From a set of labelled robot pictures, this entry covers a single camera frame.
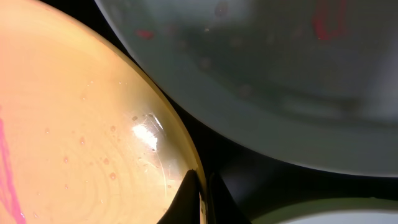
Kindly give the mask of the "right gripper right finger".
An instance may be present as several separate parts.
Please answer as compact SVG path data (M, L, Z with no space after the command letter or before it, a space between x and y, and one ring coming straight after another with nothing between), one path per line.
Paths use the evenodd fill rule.
M208 223L251 224L218 173L212 173L208 180Z

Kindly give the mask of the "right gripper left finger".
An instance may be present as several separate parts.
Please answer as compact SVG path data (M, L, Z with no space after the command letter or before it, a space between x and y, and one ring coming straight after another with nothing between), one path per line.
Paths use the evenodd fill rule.
M188 170L178 191L158 224L199 224L200 187L197 173Z

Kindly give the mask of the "yellow plate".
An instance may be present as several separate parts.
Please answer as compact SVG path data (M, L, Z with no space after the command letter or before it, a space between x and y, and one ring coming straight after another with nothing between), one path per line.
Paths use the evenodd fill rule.
M158 223L188 170L175 110L120 50L40 1L1 2L1 222Z

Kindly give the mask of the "mint plate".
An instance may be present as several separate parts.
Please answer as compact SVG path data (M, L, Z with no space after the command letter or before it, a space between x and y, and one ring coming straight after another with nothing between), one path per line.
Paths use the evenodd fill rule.
M329 198L296 203L265 213L252 224L397 224L397 201Z

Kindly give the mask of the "green plate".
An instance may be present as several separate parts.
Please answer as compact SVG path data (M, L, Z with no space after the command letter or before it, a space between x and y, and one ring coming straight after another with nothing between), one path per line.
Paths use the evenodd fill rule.
M291 164L397 176L397 0L101 0L196 119Z

